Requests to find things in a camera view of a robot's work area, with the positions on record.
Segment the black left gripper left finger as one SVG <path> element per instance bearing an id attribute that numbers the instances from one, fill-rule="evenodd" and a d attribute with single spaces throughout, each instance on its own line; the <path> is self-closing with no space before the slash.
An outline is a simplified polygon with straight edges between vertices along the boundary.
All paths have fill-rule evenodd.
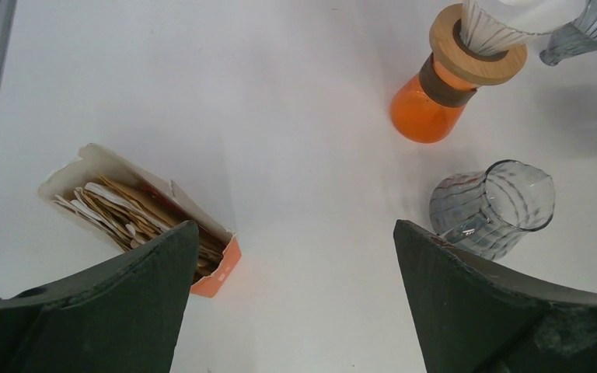
<path id="1" fill-rule="evenodd" d="M 69 277 L 0 298 L 0 372 L 168 372 L 197 266 L 185 221 Z"/>

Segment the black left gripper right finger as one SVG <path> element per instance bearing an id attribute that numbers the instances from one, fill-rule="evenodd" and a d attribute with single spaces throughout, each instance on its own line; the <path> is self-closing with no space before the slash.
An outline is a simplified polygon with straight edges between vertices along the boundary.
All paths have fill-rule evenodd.
<path id="1" fill-rule="evenodd" d="M 429 372 L 597 372 L 597 293 L 457 249 L 412 221 L 393 239 Z"/>

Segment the orange glass carafe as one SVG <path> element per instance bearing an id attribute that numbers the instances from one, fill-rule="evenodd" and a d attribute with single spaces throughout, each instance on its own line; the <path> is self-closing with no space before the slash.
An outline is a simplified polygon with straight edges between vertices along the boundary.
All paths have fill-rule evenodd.
<path id="1" fill-rule="evenodd" d="M 438 142 L 450 134 L 478 88 L 451 73 L 431 54 L 393 97 L 391 121 L 411 141 Z"/>

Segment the clear ribbed glass dripper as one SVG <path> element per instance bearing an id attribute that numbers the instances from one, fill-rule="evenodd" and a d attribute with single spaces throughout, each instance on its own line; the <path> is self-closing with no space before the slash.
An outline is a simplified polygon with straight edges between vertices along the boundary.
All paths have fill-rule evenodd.
<path id="1" fill-rule="evenodd" d="M 476 54 L 498 54 L 552 32 L 527 33 L 513 29 L 492 19 L 475 1 L 463 2 L 460 36 L 468 49 Z"/>

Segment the white paper coffee filter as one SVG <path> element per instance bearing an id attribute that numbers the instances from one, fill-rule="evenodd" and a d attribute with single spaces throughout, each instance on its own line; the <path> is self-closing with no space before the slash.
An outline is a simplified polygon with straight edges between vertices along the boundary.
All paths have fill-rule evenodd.
<path id="1" fill-rule="evenodd" d="M 527 33 L 548 33 L 578 18 L 585 0 L 475 1 L 492 19 Z"/>

